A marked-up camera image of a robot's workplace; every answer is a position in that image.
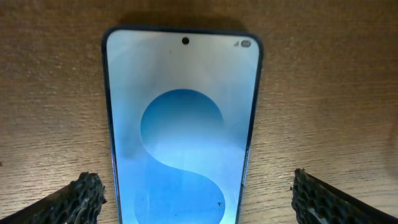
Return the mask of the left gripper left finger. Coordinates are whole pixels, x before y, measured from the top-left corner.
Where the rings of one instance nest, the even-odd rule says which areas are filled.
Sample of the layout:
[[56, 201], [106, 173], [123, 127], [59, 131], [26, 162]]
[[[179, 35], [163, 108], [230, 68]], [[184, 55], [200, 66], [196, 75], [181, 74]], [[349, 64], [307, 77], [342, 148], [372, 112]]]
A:
[[104, 193], [97, 173], [82, 172], [60, 190], [1, 219], [1, 224], [97, 224]]

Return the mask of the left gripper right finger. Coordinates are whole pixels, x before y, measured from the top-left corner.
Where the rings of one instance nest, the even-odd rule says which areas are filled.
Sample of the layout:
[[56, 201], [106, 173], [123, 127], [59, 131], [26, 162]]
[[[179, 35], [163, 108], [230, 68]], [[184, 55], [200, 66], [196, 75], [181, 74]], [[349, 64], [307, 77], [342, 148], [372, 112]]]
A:
[[292, 208], [299, 224], [397, 224], [382, 212], [330, 184], [296, 169], [290, 188]]

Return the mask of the blue Galaxy smartphone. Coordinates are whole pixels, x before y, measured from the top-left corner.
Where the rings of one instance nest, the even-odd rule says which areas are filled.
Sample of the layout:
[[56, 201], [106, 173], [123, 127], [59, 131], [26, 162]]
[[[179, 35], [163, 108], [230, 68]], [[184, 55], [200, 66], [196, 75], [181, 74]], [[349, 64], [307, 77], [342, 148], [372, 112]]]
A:
[[116, 26], [101, 54], [119, 223], [238, 223], [260, 38]]

